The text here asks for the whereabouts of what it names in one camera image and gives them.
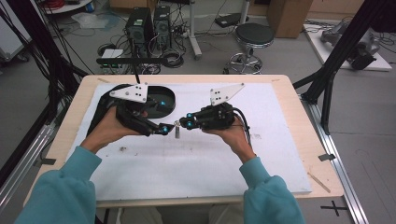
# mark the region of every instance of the teal sleeve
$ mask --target teal sleeve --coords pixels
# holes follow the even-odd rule
[[[96,198],[90,178],[101,161],[87,149],[76,147],[60,170],[37,179],[15,223],[94,223]]]
[[[245,162],[239,170],[248,186],[244,194],[245,224],[305,223],[285,181],[280,176],[270,176],[259,157]]]

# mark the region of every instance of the computer tower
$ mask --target computer tower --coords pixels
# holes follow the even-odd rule
[[[131,49],[134,54],[141,58],[150,58],[154,49],[154,27],[151,20],[151,12],[148,7],[134,7],[125,25],[125,30],[130,43],[134,43]]]
[[[172,48],[171,8],[156,6],[154,11],[154,30],[157,36],[157,49]]]

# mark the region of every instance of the white mounting plate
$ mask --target white mounting plate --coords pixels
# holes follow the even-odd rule
[[[148,83],[136,84],[120,90],[112,91],[110,96],[122,100],[134,101],[138,103],[145,103],[148,99]]]
[[[233,96],[235,96],[244,87],[245,83],[241,83],[232,86],[212,89],[210,90],[210,103],[212,105],[222,104],[233,98]]]

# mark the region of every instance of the wooden table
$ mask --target wooden table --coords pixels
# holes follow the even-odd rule
[[[318,136],[306,115],[298,95],[292,87],[290,80],[282,75],[160,75],[140,76],[140,81],[147,83],[271,83],[276,93],[277,100],[284,113],[290,133],[300,154],[304,168],[308,173],[312,192],[309,194],[297,194],[296,198],[319,198],[339,197],[344,194],[343,187],[338,176],[334,172],[329,161],[320,161],[318,156],[325,154]],[[39,177],[48,170],[60,169],[67,157],[83,116],[91,102],[97,85],[102,83],[135,83],[134,76],[88,76],[84,77],[78,92],[70,105],[64,121],[52,143],[47,158],[56,159],[54,165],[42,165],[38,173]],[[165,204],[197,204],[197,203],[237,203],[241,197],[212,198],[210,202],[200,199],[179,200],[148,200],[128,203],[99,203],[100,207],[120,206],[148,206]]]

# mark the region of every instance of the black cable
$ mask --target black cable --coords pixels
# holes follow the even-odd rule
[[[64,52],[66,53],[67,59],[68,59],[68,61],[70,62],[70,65],[71,65],[71,66],[74,66],[74,65],[73,65],[73,62],[72,62],[72,60],[71,60],[70,54],[69,54],[69,52],[68,52],[68,47],[69,47],[71,50],[73,50],[73,52],[74,52],[74,53],[76,54],[76,56],[80,59],[80,61],[81,61],[81,62],[85,65],[85,67],[91,72],[91,74],[94,74],[94,72],[90,69],[90,67],[89,67],[87,64],[84,63],[84,61],[83,61],[83,60],[81,59],[81,57],[76,53],[76,51],[73,49],[73,47],[70,45],[70,43],[64,38],[64,36],[63,36],[62,33],[60,32],[60,28],[59,28],[58,22],[57,22],[56,20],[55,20],[55,21],[49,20],[49,23],[50,23],[50,25],[52,26],[53,30],[55,31],[55,34],[58,36],[58,38],[59,38],[59,40],[60,40],[60,43],[61,43],[62,47],[64,48]]]
[[[143,67],[143,71],[142,74],[143,75],[158,75],[161,72],[161,65],[160,64],[149,64],[147,66],[142,66]]]
[[[333,24],[329,24],[327,22],[320,22],[320,21],[305,20],[304,23],[309,25],[316,25],[318,27],[306,27],[301,31],[301,33],[318,33],[319,31],[331,30],[334,27]]]
[[[93,34],[91,34],[91,35],[78,35],[78,34],[73,33],[73,32],[75,32],[76,30],[74,30],[74,31],[72,31],[72,32],[69,32],[69,34],[70,34],[70,35],[76,35],[76,36],[94,36],[94,35],[96,34],[95,29],[91,29],[91,30],[93,31]]]
[[[172,15],[174,12],[176,12],[176,11],[177,11],[177,16],[176,16],[175,20],[172,22],[172,25],[171,25],[171,27],[174,27],[174,26],[175,26],[175,24],[176,24],[176,22],[177,22],[177,19],[178,19],[178,17],[180,17],[181,24],[183,24],[183,23],[184,23],[184,21],[183,21],[183,15],[181,14],[181,9],[182,9],[184,6],[186,6],[186,5],[177,4],[177,9],[175,9],[174,11],[172,11],[172,12],[170,13],[170,14]]]
[[[105,217],[103,218],[103,224],[107,224],[108,223],[108,214],[110,213],[110,209],[107,208],[105,211]]]
[[[184,46],[184,37],[182,35],[175,35],[174,37],[175,43],[179,49],[185,53],[187,51],[187,48]]]
[[[178,53],[164,53],[161,57],[167,59],[166,63],[163,63],[165,67],[179,68],[184,63],[183,57]]]
[[[232,34],[232,33],[233,33],[233,31],[236,29],[236,27],[237,27],[237,25],[235,25],[231,31],[228,31],[228,32],[225,32],[225,33],[211,34],[211,33],[209,33],[209,32],[206,32],[206,33],[202,33],[202,34],[200,34],[200,33],[197,33],[197,35],[200,35],[199,37],[201,37],[201,36],[204,36],[204,35],[212,35],[212,36],[225,36],[225,35]]]
[[[244,113],[242,113],[242,111],[241,111],[240,109],[235,108],[235,107],[233,107],[233,111],[238,112],[239,116],[238,116],[237,114],[235,114],[235,113],[234,113],[234,115],[235,115],[235,116],[242,122],[242,124],[244,125],[245,134],[246,134],[246,136],[247,136],[247,142],[248,142],[248,144],[252,147],[252,145],[251,145],[251,140],[250,140],[250,131],[249,131],[250,127],[248,126],[248,121],[247,121],[247,119],[245,118]]]
[[[387,47],[385,47],[384,45],[382,45],[382,44],[379,44],[382,48],[384,48],[384,49],[387,49],[387,50],[389,50],[390,52],[392,52],[392,53],[396,53],[396,51],[394,51],[394,50],[391,50],[391,49],[388,49]]]
[[[227,3],[227,1],[228,0],[224,0],[223,4],[221,5],[221,7],[219,8],[218,12],[216,13],[216,17],[219,15],[221,9],[224,7],[224,5]],[[205,33],[203,33],[202,35],[195,35],[195,36],[198,38],[198,37],[202,37],[202,36],[205,36],[205,35],[210,35],[209,31],[212,29],[212,26],[213,26],[214,23],[215,23],[215,20],[212,21],[212,23],[210,24],[209,29]]]

